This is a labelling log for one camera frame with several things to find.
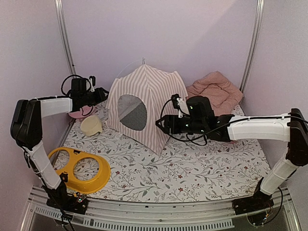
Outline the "striped pet tent fabric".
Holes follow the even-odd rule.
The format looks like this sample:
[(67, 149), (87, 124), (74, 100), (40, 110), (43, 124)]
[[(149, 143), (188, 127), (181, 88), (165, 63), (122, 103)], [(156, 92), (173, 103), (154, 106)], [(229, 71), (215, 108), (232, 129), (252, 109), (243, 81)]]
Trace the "striped pet tent fabric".
[(161, 154), (169, 136), (155, 122), (161, 112), (174, 113), (172, 105), (164, 105), (174, 94), (188, 96), (178, 72), (165, 72), (143, 64), (114, 80), (106, 104), (106, 125)]

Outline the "white flexible tent pole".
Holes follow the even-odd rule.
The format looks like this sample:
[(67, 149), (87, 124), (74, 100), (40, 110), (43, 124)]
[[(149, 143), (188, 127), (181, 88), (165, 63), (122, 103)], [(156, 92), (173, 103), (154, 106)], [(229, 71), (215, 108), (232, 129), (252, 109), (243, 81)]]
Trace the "white flexible tent pole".
[(120, 79), (122, 77), (125, 77), (126, 75), (130, 74), (132, 71), (134, 71), (136, 68), (138, 68), (141, 65), (146, 64), (146, 58), (142, 57), (141, 59), (135, 60), (128, 65), (126, 65), (115, 77), (116, 79)]

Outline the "pink gingham cushion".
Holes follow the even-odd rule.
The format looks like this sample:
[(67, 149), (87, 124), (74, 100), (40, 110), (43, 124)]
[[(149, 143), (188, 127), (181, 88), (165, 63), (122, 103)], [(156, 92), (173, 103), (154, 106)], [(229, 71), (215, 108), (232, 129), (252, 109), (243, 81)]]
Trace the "pink gingham cushion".
[(216, 116), (227, 115), (240, 103), (243, 93), (219, 71), (211, 72), (186, 88), (188, 97), (203, 96)]

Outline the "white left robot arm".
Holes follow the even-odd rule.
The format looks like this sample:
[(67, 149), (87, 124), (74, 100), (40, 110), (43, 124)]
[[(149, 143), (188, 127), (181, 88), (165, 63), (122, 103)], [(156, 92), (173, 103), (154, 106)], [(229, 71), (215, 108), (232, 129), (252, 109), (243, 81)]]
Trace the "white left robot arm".
[(15, 106), (10, 133), (21, 147), (27, 163), (33, 164), (37, 175), (47, 189), (56, 190), (61, 185), (44, 149), (42, 119), (45, 117), (79, 111), (83, 106), (96, 106), (107, 100), (109, 92), (95, 88), (95, 78), (71, 75), (71, 89), (60, 96), (18, 100)]

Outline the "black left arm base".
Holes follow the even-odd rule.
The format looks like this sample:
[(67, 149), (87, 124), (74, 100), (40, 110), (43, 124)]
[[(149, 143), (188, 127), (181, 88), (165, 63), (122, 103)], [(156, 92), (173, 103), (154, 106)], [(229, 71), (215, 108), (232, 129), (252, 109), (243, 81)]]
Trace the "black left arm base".
[(61, 182), (56, 189), (49, 189), (46, 186), (43, 186), (43, 189), (48, 195), (47, 206), (82, 215), (86, 213), (88, 199), (81, 199), (69, 194), (64, 182)]

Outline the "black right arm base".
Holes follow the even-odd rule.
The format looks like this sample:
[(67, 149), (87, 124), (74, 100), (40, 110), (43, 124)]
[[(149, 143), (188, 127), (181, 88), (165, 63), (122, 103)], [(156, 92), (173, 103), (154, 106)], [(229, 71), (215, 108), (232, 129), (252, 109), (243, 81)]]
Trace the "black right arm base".
[(272, 195), (267, 195), (261, 191), (263, 178), (257, 183), (252, 196), (235, 199), (232, 201), (232, 208), (236, 215), (255, 212), (274, 205)]

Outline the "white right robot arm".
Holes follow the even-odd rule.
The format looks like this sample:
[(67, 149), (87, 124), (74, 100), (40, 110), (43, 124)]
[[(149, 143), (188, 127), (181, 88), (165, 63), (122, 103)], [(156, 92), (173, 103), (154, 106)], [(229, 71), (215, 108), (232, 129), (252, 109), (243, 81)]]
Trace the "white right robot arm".
[(280, 115), (215, 115), (207, 97), (183, 100), (175, 94), (169, 99), (178, 115), (164, 115), (155, 122), (166, 135), (196, 134), (205, 141), (257, 140), (261, 143), (281, 142), (286, 149), (281, 158), (258, 183), (249, 206), (259, 210), (275, 190), (298, 168), (308, 164), (308, 121), (298, 108)]

